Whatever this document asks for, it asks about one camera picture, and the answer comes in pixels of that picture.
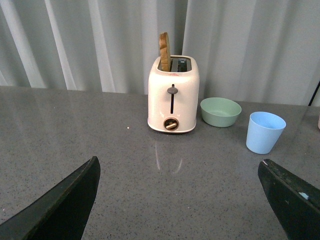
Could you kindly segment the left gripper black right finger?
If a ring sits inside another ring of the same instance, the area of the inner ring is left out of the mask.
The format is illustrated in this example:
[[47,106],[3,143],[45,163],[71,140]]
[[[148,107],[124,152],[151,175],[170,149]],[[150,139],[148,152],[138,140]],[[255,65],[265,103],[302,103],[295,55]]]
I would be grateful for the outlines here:
[[289,240],[320,238],[320,190],[270,159],[258,166],[266,198]]

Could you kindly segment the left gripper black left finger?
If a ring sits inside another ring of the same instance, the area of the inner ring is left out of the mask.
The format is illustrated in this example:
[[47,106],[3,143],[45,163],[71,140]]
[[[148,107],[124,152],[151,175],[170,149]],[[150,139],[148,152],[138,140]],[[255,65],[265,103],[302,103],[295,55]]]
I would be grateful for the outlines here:
[[80,240],[96,199],[101,167],[94,156],[0,225],[2,240]]

